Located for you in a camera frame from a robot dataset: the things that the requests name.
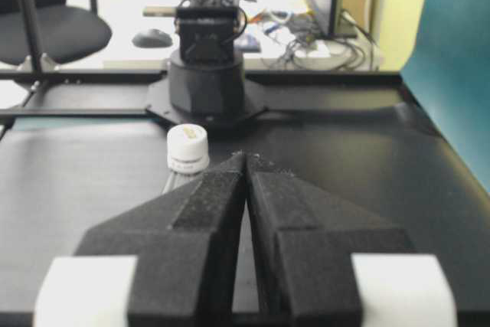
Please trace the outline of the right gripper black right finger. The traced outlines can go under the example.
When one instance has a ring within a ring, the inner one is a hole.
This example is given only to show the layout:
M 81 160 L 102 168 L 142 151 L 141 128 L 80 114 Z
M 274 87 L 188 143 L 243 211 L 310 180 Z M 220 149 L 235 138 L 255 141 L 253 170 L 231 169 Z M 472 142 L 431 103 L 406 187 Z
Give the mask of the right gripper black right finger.
M 254 249 L 268 308 L 294 326 L 455 326 L 436 256 L 393 221 L 247 156 Z

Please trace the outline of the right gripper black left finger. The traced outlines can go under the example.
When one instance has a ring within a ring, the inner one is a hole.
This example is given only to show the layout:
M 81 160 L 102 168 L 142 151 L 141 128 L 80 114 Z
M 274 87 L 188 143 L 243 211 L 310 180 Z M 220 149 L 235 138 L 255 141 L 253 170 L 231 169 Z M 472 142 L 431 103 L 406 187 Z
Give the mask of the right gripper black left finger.
M 230 321 L 245 156 L 87 230 L 56 257 L 36 326 L 213 326 Z

